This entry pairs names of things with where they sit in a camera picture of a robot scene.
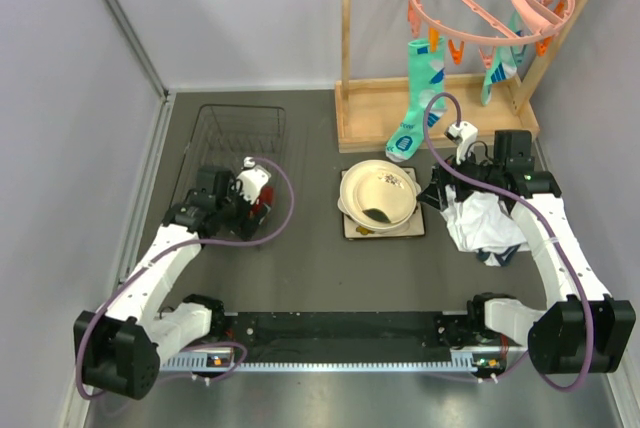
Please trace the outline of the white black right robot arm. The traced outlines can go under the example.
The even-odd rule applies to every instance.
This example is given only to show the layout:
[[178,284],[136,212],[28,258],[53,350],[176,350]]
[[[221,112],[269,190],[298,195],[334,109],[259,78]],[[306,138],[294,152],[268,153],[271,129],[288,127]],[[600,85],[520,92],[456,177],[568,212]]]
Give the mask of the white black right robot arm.
[[493,195],[521,231],[543,282],[546,307],[536,310],[511,295],[484,293],[469,301],[466,328],[487,344],[500,334],[528,350],[542,375],[611,373],[618,369],[636,322],[627,300],[617,300],[599,281],[568,222],[554,176],[536,167],[532,135],[498,130],[494,153],[477,161],[477,130],[463,121],[445,135],[455,157],[436,163],[419,201],[440,211],[474,195]]

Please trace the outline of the red floral bowl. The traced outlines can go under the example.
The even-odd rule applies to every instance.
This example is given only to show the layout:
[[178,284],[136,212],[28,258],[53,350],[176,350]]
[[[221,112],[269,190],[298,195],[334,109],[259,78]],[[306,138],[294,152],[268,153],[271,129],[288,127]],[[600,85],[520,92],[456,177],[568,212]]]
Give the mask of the red floral bowl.
[[272,186],[265,186],[252,208],[252,212],[255,217],[257,217],[260,222],[264,219],[273,207],[274,200],[274,188]]

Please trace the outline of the cream round plate with drawing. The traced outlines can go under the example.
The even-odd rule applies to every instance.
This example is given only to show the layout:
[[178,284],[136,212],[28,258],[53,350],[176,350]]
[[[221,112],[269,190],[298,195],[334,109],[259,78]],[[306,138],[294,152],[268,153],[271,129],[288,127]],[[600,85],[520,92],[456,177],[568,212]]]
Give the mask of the cream round plate with drawing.
[[406,224],[417,207],[420,186],[401,167],[384,160],[356,163],[342,176],[338,207],[375,233]]

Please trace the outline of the cream small plate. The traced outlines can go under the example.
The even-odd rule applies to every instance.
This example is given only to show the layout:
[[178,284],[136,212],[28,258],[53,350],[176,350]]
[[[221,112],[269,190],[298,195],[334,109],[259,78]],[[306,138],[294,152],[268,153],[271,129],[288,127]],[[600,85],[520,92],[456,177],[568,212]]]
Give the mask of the cream small plate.
[[353,173],[353,205],[382,225],[399,225],[415,209],[415,183],[398,166],[383,161],[360,163]]

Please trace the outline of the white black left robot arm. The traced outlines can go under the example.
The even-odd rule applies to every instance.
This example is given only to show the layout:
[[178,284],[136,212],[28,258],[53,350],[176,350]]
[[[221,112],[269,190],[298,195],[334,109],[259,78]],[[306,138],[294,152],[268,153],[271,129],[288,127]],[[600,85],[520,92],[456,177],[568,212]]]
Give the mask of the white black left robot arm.
[[247,157],[239,171],[209,165],[194,187],[165,213],[146,254],[126,281],[96,311],[83,311],[73,326],[75,384],[90,400],[104,392],[145,397],[170,358],[192,343],[220,342],[228,323],[221,301],[191,294],[169,312],[165,299],[188,265],[218,233],[232,245],[254,246],[271,209],[271,162]]

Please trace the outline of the square floral ceramic plate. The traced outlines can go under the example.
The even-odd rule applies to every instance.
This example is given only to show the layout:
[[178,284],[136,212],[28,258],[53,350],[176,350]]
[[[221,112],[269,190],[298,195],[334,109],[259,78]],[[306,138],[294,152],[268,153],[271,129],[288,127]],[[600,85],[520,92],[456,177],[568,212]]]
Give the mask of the square floral ceramic plate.
[[[412,168],[402,168],[409,176],[417,182],[415,170]],[[362,226],[357,225],[348,215],[344,214],[340,209],[339,211],[343,217],[343,230],[344,236],[347,239],[375,239],[375,238],[394,238],[394,237],[419,237],[425,234],[425,225],[422,216],[422,209],[418,202],[414,214],[410,217],[408,222],[400,226],[397,230],[375,233]]]

